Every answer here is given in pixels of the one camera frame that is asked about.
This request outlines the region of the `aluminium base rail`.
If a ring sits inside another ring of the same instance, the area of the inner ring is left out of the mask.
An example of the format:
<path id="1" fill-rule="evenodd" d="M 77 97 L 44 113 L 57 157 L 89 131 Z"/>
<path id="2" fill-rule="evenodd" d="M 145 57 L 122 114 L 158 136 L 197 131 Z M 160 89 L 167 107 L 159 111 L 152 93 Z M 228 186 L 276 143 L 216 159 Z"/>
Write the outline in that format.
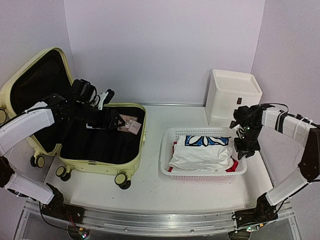
<path id="1" fill-rule="evenodd" d="M 134 212 L 65 204 L 54 208 L 27 200 L 15 230 L 15 240 L 62 240 L 209 237 L 239 240 L 300 240 L 301 233 L 289 200 L 266 222 L 242 225 L 246 215 L 234 210 L 205 212 Z"/>

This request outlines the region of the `white printed t-shirt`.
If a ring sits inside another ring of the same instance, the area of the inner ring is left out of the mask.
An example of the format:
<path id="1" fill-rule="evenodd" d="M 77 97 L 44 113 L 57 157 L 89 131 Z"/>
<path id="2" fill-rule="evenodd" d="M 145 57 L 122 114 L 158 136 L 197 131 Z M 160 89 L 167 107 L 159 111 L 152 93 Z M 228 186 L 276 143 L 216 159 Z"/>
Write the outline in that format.
<path id="1" fill-rule="evenodd" d="M 230 136 L 181 135 L 173 144 L 168 171 L 235 172 L 239 162 L 233 152 Z"/>

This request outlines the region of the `white plastic mesh basket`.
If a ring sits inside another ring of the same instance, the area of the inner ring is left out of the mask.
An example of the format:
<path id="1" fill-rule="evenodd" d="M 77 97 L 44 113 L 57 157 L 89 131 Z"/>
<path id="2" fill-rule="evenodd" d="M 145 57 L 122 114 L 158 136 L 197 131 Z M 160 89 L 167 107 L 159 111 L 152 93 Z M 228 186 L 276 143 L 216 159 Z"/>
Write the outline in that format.
<path id="1" fill-rule="evenodd" d="M 214 136 L 214 137 L 232 137 L 233 155 L 232 157 L 238 161 L 238 166 L 234 172 L 169 172 L 169 161 L 173 156 L 174 142 L 178 141 L 180 136 Z M 161 143 L 161 151 L 159 157 L 160 170 L 164 175 L 176 180 L 227 180 L 235 176 L 240 176 L 247 171 L 247 163 L 245 160 L 238 160 L 238 154 L 234 148 L 234 138 L 236 132 L 228 127 L 191 127 L 191 128 L 169 128 L 165 131 Z"/>

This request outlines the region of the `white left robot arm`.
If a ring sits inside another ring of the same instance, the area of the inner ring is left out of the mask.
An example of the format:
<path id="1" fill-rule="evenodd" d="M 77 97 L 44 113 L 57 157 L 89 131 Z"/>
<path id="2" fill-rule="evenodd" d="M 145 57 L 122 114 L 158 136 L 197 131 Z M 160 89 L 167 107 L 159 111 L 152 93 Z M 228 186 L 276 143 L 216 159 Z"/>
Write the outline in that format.
<path id="1" fill-rule="evenodd" d="M 22 111 L 0 126 L 0 186 L 18 195 L 36 200 L 41 209 L 48 209 L 57 219 L 67 215 L 63 194 L 53 185 L 28 177 L 6 158 L 9 150 L 35 133 L 69 120 L 80 121 L 93 130 L 116 130 L 125 121 L 114 108 L 105 107 L 115 92 L 108 89 L 91 97 L 95 87 L 84 79 L 77 79 L 66 96 L 49 94 L 34 106 Z"/>

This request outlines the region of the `pale green hard-shell suitcase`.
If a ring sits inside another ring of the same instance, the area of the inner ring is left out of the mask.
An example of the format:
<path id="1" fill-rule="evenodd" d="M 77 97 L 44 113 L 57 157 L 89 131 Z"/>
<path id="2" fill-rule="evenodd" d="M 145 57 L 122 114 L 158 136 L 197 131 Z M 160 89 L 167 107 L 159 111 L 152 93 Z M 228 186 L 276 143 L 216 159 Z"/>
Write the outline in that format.
<path id="1" fill-rule="evenodd" d="M 34 149 L 33 167 L 42 168 L 44 156 L 57 156 L 63 165 L 56 170 L 62 181 L 73 170 L 113 175 L 126 190 L 137 171 L 146 134 L 146 109 L 137 103 L 112 103 L 103 109 L 137 117 L 137 135 L 118 129 L 90 127 L 87 123 L 60 117 L 73 79 L 62 49 L 42 50 L 20 68 L 1 88 L 0 103 L 9 123 Z"/>

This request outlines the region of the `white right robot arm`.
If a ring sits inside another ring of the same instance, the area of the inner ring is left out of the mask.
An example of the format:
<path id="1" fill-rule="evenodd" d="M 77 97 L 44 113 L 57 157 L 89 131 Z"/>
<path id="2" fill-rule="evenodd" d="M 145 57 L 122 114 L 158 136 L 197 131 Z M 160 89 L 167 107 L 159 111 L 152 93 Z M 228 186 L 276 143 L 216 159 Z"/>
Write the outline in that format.
<path id="1" fill-rule="evenodd" d="M 234 148 L 237 158 L 252 157 L 260 151 L 258 137 L 262 128 L 276 131 L 294 141 L 302 153 L 292 153 L 290 174 L 256 200 L 254 208 L 233 214 L 238 228 L 266 224 L 278 218 L 285 201 L 320 179 L 320 126 L 300 114 L 277 108 L 277 103 L 240 106 L 233 112 L 230 128 L 237 127 Z"/>

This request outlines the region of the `white three-drawer storage cabinet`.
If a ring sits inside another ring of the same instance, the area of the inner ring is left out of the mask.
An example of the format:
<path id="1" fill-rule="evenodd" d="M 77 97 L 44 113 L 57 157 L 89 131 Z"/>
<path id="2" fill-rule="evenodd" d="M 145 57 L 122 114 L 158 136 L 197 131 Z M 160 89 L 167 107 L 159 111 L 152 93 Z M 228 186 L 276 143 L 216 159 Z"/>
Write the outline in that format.
<path id="1" fill-rule="evenodd" d="M 205 114 L 210 127 L 229 127 L 234 110 L 260 103 L 263 92 L 250 73 L 214 69 L 211 72 Z"/>

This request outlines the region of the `small pink card box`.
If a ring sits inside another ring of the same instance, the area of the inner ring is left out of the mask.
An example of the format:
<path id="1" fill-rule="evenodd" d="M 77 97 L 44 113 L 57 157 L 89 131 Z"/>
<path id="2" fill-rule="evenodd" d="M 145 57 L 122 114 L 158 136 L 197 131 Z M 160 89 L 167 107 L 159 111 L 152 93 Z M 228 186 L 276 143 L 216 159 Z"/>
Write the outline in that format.
<path id="1" fill-rule="evenodd" d="M 133 120 L 132 123 L 130 124 L 130 127 L 128 128 L 128 132 L 137 135 L 142 124 Z"/>

